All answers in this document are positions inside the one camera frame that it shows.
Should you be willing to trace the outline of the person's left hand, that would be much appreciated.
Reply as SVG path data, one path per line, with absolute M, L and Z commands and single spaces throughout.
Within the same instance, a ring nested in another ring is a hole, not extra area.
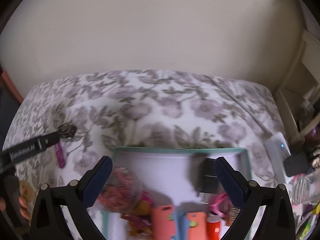
M 31 207 L 30 200 L 34 200 L 35 193 L 31 186 L 24 180 L 17 182 L 17 180 L 6 181 L 1 183 L 1 211 L 6 211 L 9 203 L 12 207 L 12 200 L 17 197 L 18 211 L 20 216 L 27 222 L 31 221 Z

